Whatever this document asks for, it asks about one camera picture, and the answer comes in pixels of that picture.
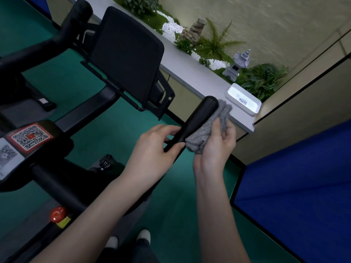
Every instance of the white shoe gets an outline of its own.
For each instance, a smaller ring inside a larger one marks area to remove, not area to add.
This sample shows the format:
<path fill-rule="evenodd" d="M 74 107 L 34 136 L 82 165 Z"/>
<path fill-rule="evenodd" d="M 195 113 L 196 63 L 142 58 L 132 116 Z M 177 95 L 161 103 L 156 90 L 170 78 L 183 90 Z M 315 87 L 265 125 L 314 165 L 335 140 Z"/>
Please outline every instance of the white shoe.
<path fill-rule="evenodd" d="M 139 234 L 138 234 L 138 237 L 137 237 L 137 241 L 139 239 L 146 239 L 149 244 L 151 244 L 151 234 L 148 230 L 142 230 Z"/>
<path fill-rule="evenodd" d="M 108 239 L 105 247 L 117 249 L 118 248 L 118 238 L 116 236 L 111 236 Z"/>

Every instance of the white tray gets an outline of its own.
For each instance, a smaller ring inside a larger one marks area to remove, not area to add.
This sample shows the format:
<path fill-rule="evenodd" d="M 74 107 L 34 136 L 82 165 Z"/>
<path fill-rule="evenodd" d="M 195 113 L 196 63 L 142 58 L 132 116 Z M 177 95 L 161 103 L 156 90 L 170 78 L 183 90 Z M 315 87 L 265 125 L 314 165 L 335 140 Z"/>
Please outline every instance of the white tray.
<path fill-rule="evenodd" d="M 236 106 L 252 116 L 258 114 L 262 105 L 259 99 L 235 83 L 230 86 L 225 96 Z"/>

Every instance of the red knob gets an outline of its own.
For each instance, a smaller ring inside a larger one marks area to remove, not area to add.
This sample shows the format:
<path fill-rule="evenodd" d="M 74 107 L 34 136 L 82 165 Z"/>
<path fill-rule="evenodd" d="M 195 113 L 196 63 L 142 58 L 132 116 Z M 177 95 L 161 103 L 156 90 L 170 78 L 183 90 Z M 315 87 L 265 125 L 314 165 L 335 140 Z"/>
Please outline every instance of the red knob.
<path fill-rule="evenodd" d="M 50 213 L 50 221 L 54 223 L 61 222 L 67 216 L 67 210 L 64 207 L 56 207 Z"/>

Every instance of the teal carpet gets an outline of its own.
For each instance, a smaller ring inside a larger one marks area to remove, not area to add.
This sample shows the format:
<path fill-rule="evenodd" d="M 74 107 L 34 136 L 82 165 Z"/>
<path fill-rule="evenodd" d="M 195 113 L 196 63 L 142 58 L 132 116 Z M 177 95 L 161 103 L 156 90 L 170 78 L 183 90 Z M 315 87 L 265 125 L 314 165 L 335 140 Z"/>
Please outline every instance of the teal carpet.
<path fill-rule="evenodd" d="M 19 50 L 51 37 L 56 30 L 23 0 L 0 0 L 0 55 Z M 85 101 L 104 84 L 80 65 L 81 56 L 69 50 L 36 68 L 25 77 L 48 98 L 56 102 L 55 120 Z M 109 153 L 126 163 L 139 136 L 152 126 L 175 124 L 167 116 L 161 122 L 150 112 L 138 112 L 120 99 L 105 113 L 73 136 L 74 150 L 68 159 L 88 168 Z M 193 154 L 185 151 L 156 187 L 148 210 L 131 236 L 147 228 L 151 247 L 161 262 L 199 262 Z M 230 195 L 239 168 L 228 162 L 225 182 Z M 0 238 L 19 225 L 50 197 L 35 183 L 21 190 L 0 193 Z M 296 262 L 236 211 L 239 233 L 252 262 Z"/>

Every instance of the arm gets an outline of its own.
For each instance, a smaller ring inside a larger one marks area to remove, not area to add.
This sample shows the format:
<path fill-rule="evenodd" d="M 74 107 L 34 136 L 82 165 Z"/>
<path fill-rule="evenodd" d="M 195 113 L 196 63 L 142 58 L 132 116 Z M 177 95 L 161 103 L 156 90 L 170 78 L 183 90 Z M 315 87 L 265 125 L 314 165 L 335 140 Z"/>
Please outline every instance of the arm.
<path fill-rule="evenodd" d="M 164 153 L 163 142 L 179 129 L 157 125 L 143 134 L 123 173 L 32 263 L 95 262 L 119 219 L 172 166 L 185 144 Z"/>
<path fill-rule="evenodd" d="M 235 147 L 236 132 L 228 122 L 221 134 L 219 119 L 202 155 L 194 157 L 197 210 L 203 262 L 250 262 L 236 228 L 223 180 L 223 170 Z"/>

